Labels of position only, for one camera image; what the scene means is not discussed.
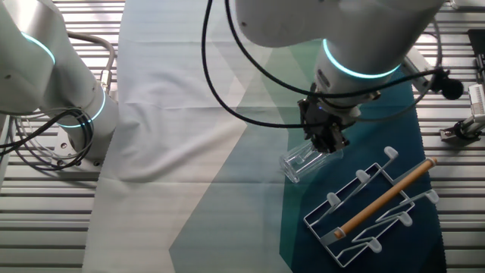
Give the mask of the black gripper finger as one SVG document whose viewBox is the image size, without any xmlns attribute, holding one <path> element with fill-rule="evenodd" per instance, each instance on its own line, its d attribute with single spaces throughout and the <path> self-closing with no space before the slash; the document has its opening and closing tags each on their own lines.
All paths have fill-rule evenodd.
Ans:
<svg viewBox="0 0 485 273">
<path fill-rule="evenodd" d="M 329 153 L 340 151 L 349 145 L 349 140 L 340 130 L 329 130 L 324 137 L 325 151 Z"/>
<path fill-rule="evenodd" d="M 304 129 L 304 135 L 305 140 L 309 140 L 316 151 L 326 151 L 325 142 L 317 134 L 313 133 L 310 129 Z"/>
</svg>

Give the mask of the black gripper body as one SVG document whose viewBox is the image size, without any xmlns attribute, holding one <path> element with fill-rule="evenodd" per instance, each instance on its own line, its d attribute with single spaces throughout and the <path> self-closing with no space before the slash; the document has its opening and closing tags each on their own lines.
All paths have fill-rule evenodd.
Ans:
<svg viewBox="0 0 485 273">
<path fill-rule="evenodd" d="M 358 106 L 342 107 L 326 99 L 307 97 L 298 101 L 300 124 L 304 130 L 323 130 L 336 125 L 345 130 L 356 123 Z"/>
</svg>

